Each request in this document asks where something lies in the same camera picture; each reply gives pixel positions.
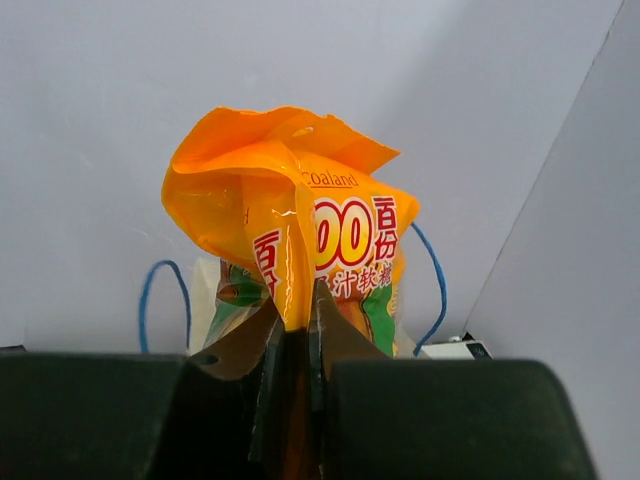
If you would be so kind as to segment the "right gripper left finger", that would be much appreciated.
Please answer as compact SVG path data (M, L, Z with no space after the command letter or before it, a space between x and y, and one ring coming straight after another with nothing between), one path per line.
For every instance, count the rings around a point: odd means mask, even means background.
M275 479L272 302L190 357L1 354L5 479Z

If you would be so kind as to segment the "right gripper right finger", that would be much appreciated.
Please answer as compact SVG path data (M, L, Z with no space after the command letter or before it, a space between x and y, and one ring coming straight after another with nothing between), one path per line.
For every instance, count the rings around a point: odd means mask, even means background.
M558 377L533 360L393 359L314 286L311 398L326 479L594 479Z

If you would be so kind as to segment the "blue checkered paper bag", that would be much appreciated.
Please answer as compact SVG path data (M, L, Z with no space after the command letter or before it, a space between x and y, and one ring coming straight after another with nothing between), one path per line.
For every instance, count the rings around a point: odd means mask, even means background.
M412 229L427 250L438 282L440 291L440 312L429 330L419 339L413 342L406 331L397 326L394 339L397 352L396 357L424 357L424 347L440 328L448 310L448 289L445 274L439 259L431 243L416 223L411 224ZM218 340L231 328L244 321L246 315L253 311L254 306L262 304L258 287L246 276L240 279L242 292L238 297L232 297L229 301L218 298L219 291L225 283L222 274L214 261L199 258L194 267L192 283L187 286L179 266L176 262L166 259L156 262L148 271L142 285L138 302L138 339L140 351L146 354L150 351L147 333L147 310L152 285L158 271L168 267L174 273L178 287L185 304L186 318L186 344L187 351L194 353L200 347L208 345L210 340Z

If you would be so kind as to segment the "orange gummy candy bag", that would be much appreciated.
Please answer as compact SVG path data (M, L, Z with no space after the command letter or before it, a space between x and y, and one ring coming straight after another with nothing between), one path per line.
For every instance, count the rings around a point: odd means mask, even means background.
M396 151L335 116L219 107L174 153L162 203L220 261L212 344L272 301L289 331L324 282L340 313L387 355L399 350L403 234L420 205L374 178Z

